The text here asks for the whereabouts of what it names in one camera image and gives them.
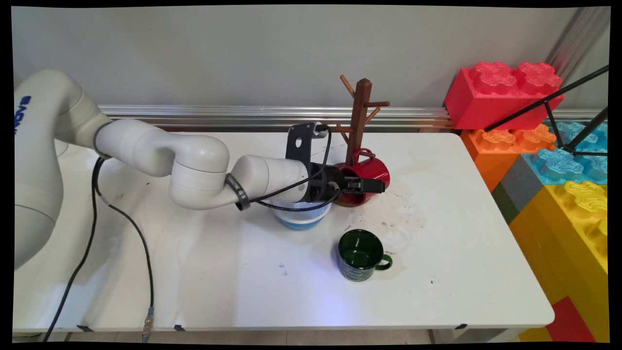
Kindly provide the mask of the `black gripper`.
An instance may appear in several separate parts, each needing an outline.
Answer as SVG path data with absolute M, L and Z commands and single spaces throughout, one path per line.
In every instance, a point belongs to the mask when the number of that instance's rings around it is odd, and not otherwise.
M 336 186 L 341 192 L 383 193 L 386 184 L 381 179 L 344 176 L 341 169 L 333 165 L 311 165 L 309 175 L 315 175 L 307 182 L 305 202 L 322 203 L 336 193 Z

